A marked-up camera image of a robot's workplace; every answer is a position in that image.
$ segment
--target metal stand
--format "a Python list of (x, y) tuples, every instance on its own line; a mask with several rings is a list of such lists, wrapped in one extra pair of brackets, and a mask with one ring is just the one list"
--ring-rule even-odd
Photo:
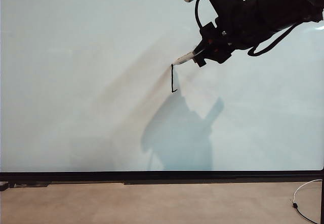
[(320, 224), (324, 224), (324, 178), (322, 181), (322, 201), (320, 208)]

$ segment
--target gray floor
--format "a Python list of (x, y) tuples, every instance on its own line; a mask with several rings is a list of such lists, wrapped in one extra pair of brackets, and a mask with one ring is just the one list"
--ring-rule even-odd
[[(301, 183), (51, 185), (1, 193), (1, 224), (22, 223), (308, 223), (292, 208)], [(321, 183), (297, 196), (319, 222)]]

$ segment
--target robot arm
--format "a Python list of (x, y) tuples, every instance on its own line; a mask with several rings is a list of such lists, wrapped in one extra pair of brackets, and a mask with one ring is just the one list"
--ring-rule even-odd
[[(218, 14), (212, 22), (200, 24), (202, 40), (195, 50), (176, 60), (174, 65), (193, 59), (199, 67), (205, 59), (225, 62), (234, 50), (250, 49), (248, 55), (258, 56), (279, 43), (289, 32), (303, 22), (323, 20), (324, 0), (209, 0)], [(275, 33), (290, 27), (266, 49), (254, 53), (257, 46)]]

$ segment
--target black cable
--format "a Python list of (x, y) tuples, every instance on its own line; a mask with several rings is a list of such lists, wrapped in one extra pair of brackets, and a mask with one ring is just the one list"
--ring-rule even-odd
[(289, 29), (287, 29), (282, 35), (280, 35), (278, 38), (276, 38), (276, 40), (274, 42), (272, 42), (268, 47), (266, 47), (265, 49), (254, 53), (254, 51), (257, 49), (257, 47), (259, 46), (258, 44), (254, 47), (252, 47), (249, 52), (248, 55), (249, 56), (260, 56), (266, 52), (268, 52), (269, 50), (271, 50), (273, 47), (275, 47), (280, 41), (282, 41), (294, 28), (296, 28), (299, 24), (301, 24), (302, 22), (297, 22), (294, 25), (292, 25)]
[(202, 24), (201, 24), (201, 22), (199, 20), (199, 16), (198, 16), (198, 5), (199, 5), (199, 1), (200, 0), (196, 0), (196, 5), (194, 6), (194, 15), (196, 17), (196, 21), (197, 21), (198, 27), (199, 28), (202, 28), (203, 26), (202, 26)]
[(317, 222), (314, 222), (313, 220), (311, 220), (311, 219), (305, 217), (305, 216), (304, 216), (304, 215), (299, 211), (297, 203), (293, 203), (293, 207), (296, 209), (296, 211), (298, 212), (298, 214), (300, 214), (303, 218), (305, 218), (306, 220), (308, 220), (308, 221), (311, 222), (311, 223), (318, 224)]

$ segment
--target black line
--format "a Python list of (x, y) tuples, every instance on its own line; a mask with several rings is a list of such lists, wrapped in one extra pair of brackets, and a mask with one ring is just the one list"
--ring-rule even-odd
[(176, 92), (177, 89), (173, 90), (173, 64), (171, 64), (171, 88), (172, 88), (172, 93)]

